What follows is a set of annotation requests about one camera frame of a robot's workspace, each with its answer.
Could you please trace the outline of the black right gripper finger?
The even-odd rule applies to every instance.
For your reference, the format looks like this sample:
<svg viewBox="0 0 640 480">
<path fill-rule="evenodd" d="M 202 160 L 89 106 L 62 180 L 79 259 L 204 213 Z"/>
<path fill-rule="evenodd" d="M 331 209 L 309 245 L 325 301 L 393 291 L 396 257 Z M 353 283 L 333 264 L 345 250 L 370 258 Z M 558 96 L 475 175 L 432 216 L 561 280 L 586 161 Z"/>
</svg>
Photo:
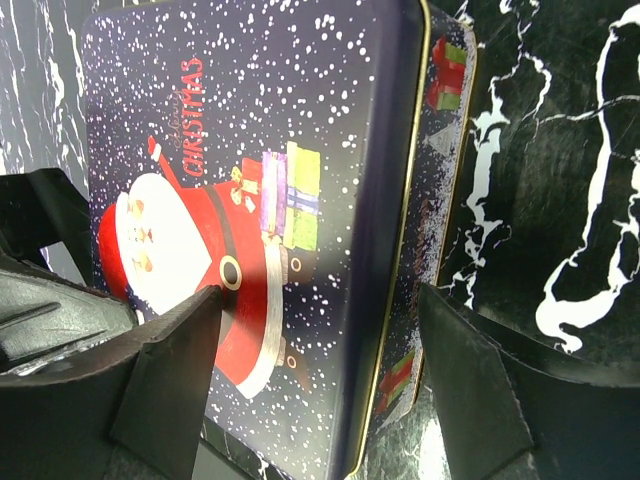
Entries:
<svg viewBox="0 0 640 480">
<path fill-rule="evenodd" d="M 452 478 L 638 478 L 637 367 L 562 353 L 429 284 L 418 316 Z"/>
</svg>

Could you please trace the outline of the gold box lid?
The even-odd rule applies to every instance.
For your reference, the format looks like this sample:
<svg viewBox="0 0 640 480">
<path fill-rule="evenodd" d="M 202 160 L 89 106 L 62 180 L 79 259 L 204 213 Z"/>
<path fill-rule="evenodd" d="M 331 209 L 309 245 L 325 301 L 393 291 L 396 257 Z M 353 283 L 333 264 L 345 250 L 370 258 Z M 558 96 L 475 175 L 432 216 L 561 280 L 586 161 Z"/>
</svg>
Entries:
<svg viewBox="0 0 640 480">
<path fill-rule="evenodd" d="M 81 34 L 94 282 L 222 293 L 207 416 L 293 479 L 360 464 L 417 134 L 422 1 L 162 1 Z"/>
</svg>

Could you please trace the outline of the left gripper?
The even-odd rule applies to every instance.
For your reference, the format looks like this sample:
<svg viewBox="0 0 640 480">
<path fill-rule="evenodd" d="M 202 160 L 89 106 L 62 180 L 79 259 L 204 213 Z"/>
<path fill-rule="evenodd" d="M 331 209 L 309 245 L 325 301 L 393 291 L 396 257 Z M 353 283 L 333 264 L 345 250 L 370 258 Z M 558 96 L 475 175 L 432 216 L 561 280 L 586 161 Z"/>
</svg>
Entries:
<svg viewBox="0 0 640 480">
<path fill-rule="evenodd" d="M 43 248 L 57 243 L 80 282 L 45 261 Z M 2 176 L 1 371 L 14 375 L 1 378 L 1 476 L 188 479 L 222 292 L 206 287 L 132 329 L 130 307 L 92 288 L 92 279 L 88 202 L 66 174 Z"/>
</svg>

